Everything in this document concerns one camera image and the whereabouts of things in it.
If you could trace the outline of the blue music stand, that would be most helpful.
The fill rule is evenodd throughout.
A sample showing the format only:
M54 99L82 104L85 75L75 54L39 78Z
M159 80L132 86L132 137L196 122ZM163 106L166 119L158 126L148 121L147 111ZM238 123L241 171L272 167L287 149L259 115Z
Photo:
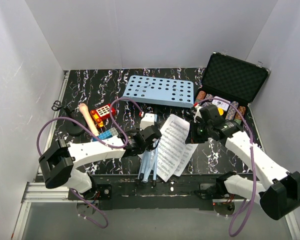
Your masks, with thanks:
M123 96L138 103L190 109L194 105L194 84L189 80L133 75Z

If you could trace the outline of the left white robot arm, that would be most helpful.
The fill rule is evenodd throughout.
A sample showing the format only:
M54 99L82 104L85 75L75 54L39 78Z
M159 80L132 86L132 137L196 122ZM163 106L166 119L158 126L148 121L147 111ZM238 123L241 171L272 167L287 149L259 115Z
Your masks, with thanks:
M127 145L123 147L124 135L118 134L111 138L86 143L66 143L64 139L56 141L39 158L39 165L47 189L65 186L74 189L85 199L96 196L96 184L87 174L78 170L89 163L107 159L121 159L141 155L162 136L154 126L143 130L130 130L127 135Z

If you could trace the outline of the pink toy microphone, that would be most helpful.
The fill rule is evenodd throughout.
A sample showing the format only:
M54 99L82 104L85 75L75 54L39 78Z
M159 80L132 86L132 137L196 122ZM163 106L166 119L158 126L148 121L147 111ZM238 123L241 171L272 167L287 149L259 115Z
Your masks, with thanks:
M90 131L92 132L92 134L94 136L98 136L99 132L98 132L98 130L97 130L97 128L96 128L96 126L95 126L95 124L93 122L93 119L92 119L92 117L90 115L88 106L85 103L80 103L78 105L78 109L81 112L81 114L83 115L83 117L84 117L84 119L85 119L85 121L86 121L86 123L87 123L87 125L88 125L88 127L90 129Z

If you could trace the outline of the black poker chip case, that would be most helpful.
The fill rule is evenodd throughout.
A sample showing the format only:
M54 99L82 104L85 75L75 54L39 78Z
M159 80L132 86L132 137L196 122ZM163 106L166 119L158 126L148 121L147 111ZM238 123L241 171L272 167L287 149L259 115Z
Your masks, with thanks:
M211 54L201 80L199 91L206 92L204 99L215 96L246 107L252 103L270 70L219 52Z

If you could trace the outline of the sheet music page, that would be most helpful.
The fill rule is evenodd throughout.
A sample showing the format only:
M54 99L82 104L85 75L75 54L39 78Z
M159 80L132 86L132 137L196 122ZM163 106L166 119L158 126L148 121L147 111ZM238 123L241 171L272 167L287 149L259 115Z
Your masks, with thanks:
M177 169L186 150L190 123L171 114L163 124L157 151L157 175L167 182Z
M195 152L198 144L186 144L185 151L183 152L183 156L181 158L180 163L178 164L176 170L174 171L174 175L180 177L183 173L184 169L186 168L188 162L190 161L193 153Z

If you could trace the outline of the black microphone stand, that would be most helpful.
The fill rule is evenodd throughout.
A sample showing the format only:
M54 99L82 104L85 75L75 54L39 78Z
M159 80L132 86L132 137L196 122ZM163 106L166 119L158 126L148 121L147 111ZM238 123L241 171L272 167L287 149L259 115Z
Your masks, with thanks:
M74 116L73 112L75 110L70 110L66 105L64 105L61 101L56 100L54 101L51 109L53 111L59 111L63 110L66 114L66 116L72 120L76 120L78 123L83 125L84 127L87 127L87 123L82 115ZM65 123L66 132L72 136L77 137L84 133L84 129L80 127L77 123L74 123L73 121L67 121Z

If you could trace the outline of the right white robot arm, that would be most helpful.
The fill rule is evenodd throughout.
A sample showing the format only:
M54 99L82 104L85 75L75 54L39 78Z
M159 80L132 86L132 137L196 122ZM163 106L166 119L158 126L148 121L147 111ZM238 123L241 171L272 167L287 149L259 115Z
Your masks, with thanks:
M274 162L234 120L225 120L215 105L192 107L187 144L203 144L209 139L222 143L238 156L258 182L227 172L216 179L215 190L222 199L238 195L261 206L273 220L300 207L300 173L289 172Z

